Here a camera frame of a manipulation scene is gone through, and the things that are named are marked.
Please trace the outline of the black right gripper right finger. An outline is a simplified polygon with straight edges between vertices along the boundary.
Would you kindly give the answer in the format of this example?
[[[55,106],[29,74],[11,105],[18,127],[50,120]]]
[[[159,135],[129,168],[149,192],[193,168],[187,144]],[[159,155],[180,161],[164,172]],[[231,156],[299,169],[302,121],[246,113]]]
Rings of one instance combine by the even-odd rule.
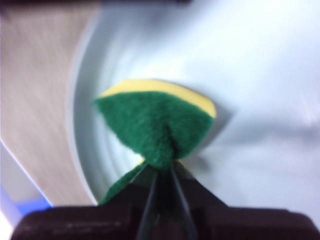
[[[188,240],[316,240],[318,229],[298,212],[274,208],[231,207],[191,174],[170,170]]]

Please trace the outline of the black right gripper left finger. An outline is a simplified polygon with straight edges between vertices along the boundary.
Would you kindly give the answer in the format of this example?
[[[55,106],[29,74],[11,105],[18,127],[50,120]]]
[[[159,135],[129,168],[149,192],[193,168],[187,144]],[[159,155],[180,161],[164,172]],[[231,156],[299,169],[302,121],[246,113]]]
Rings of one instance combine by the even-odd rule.
[[[157,183],[157,171],[146,165],[103,205],[55,207],[27,214],[14,229],[14,239],[144,240]]]

